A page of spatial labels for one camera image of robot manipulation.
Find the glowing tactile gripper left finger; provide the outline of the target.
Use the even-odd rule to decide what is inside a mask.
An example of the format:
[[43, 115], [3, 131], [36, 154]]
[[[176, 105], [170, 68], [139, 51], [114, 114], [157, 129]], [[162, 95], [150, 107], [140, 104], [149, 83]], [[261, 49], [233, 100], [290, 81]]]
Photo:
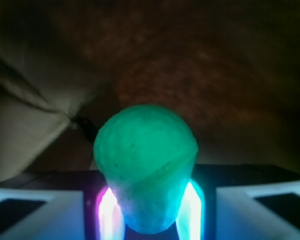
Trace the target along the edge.
[[[86, 240], [81, 191], [0, 188], [0, 240]], [[91, 225], [97, 240], [122, 240], [125, 223], [110, 188], [96, 199]]]

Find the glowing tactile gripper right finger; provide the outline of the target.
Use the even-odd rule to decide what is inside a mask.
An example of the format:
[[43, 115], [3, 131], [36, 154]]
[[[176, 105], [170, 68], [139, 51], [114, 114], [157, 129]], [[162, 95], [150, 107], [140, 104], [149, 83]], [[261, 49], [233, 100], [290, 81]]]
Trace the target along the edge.
[[184, 192], [176, 229], [181, 240], [300, 240], [300, 180], [216, 188], [215, 212], [191, 180]]

